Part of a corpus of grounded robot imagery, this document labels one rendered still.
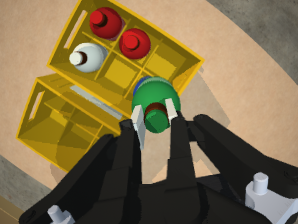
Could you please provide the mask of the white bottle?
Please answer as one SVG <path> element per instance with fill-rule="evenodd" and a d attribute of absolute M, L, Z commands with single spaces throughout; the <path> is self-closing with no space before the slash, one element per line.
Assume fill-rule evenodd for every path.
<path fill-rule="evenodd" d="M 108 50 L 101 46 L 92 43 L 79 44 L 70 55 L 70 62 L 81 72 L 89 73 L 99 70 L 109 54 Z"/>

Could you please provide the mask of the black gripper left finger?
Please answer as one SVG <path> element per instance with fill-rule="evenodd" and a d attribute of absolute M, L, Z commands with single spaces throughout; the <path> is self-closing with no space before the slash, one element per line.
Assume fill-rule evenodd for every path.
<path fill-rule="evenodd" d="M 119 126 L 120 137 L 100 137 L 48 195 L 20 216 L 19 224 L 73 224 L 90 209 L 89 224 L 129 224 L 131 184 L 142 184 L 142 105 Z"/>

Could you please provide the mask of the yellow divided crate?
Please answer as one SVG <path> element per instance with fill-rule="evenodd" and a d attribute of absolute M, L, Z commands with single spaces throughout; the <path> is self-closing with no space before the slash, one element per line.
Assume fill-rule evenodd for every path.
<path fill-rule="evenodd" d="M 118 123 L 125 119 L 130 118 L 54 73 L 36 77 L 15 138 L 68 173 L 102 135 L 119 136 Z"/>
<path fill-rule="evenodd" d="M 122 13 L 120 16 L 126 25 L 116 41 L 94 37 L 96 35 L 89 26 L 91 13 L 101 7 L 113 8 L 118 14 Z M 86 11 L 83 18 L 67 48 L 64 48 L 83 10 Z M 149 36 L 151 50 L 142 59 L 128 59 L 119 49 L 120 36 L 131 28 L 147 29 L 143 31 Z M 109 54 L 99 70 L 84 73 L 76 69 L 70 62 L 70 54 L 81 43 L 103 45 L 108 50 Z M 155 73 L 166 78 L 180 96 L 204 61 L 204 58 L 170 34 L 115 0 L 78 0 L 46 66 L 126 117 L 131 118 L 133 91 L 142 77 L 155 76 L 151 74 Z"/>

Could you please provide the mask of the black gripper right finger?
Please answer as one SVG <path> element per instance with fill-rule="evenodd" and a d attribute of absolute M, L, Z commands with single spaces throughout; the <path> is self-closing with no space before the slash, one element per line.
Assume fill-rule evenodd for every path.
<path fill-rule="evenodd" d="M 245 206 L 272 224 L 296 222 L 298 167 L 264 155 L 206 114 L 185 121 L 171 98 L 165 102 L 171 127 L 163 198 L 166 224 L 202 224 L 190 142 L 197 142 Z"/>

